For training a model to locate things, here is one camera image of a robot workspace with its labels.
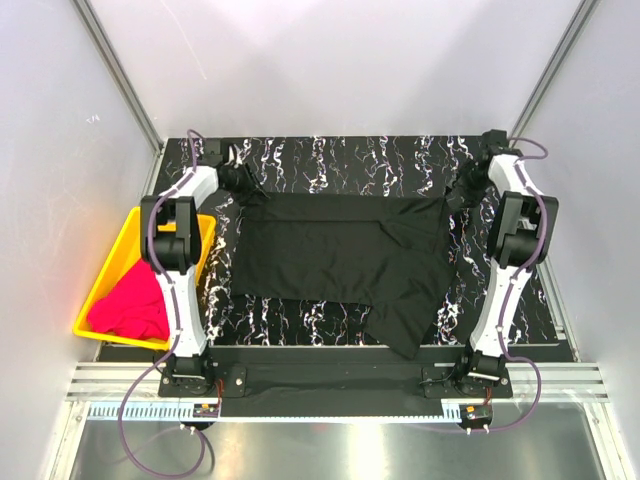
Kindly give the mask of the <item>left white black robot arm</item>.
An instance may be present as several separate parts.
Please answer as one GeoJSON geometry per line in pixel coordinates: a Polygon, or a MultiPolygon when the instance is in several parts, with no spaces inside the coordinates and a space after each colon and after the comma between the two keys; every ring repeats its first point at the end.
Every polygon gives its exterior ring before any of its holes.
{"type": "Polygon", "coordinates": [[[197,299],[196,270],[204,241],[198,211],[222,190],[238,203],[264,198],[266,192],[251,169],[240,163],[237,147],[227,141],[201,141],[192,164],[178,181],[140,202],[140,254],[161,289],[169,326],[169,349],[161,357],[159,394],[212,396],[222,393],[207,348],[197,299]]]}

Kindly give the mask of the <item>black t shirt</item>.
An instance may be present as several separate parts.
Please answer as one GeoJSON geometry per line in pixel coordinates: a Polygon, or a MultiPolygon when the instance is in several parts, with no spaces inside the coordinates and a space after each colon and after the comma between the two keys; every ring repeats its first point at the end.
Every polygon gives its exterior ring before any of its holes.
{"type": "Polygon", "coordinates": [[[455,276],[442,197],[271,193],[243,204],[236,295],[369,307],[365,332],[416,356],[455,276]]]}

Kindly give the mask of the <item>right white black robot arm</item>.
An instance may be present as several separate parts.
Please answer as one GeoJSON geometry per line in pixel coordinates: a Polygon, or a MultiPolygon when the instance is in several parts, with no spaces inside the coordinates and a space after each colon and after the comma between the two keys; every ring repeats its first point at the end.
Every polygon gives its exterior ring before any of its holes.
{"type": "Polygon", "coordinates": [[[454,211],[480,204],[493,186],[500,195],[487,240],[491,273],[479,319],[447,382],[463,397],[483,398],[508,383],[507,364],[523,362],[508,352],[507,341],[518,302],[533,270],[547,257],[559,200],[535,185],[524,162],[544,159],[510,145],[507,133],[481,136],[479,158],[465,164],[446,190],[454,211]]]}

